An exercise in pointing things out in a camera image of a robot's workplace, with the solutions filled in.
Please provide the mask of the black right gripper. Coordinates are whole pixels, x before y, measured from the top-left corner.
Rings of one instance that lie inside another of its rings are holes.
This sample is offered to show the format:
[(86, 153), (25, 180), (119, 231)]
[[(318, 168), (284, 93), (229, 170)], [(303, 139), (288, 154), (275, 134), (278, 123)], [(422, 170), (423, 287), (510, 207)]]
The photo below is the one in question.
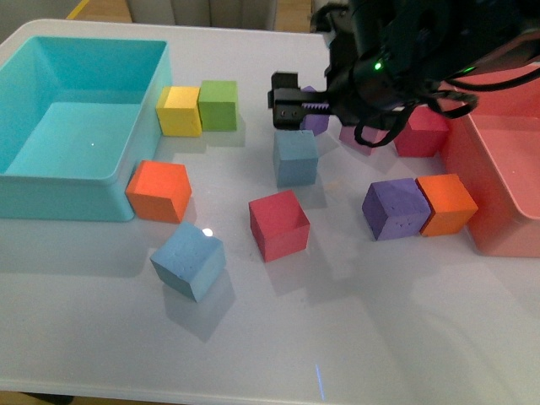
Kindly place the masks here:
[(325, 92), (302, 90), (297, 73), (275, 72), (267, 107), (278, 130), (299, 130), (308, 115), (336, 116), (347, 126), (392, 126), (396, 108), (412, 110), (425, 80), (393, 70), (395, 55), (380, 40), (331, 40)]

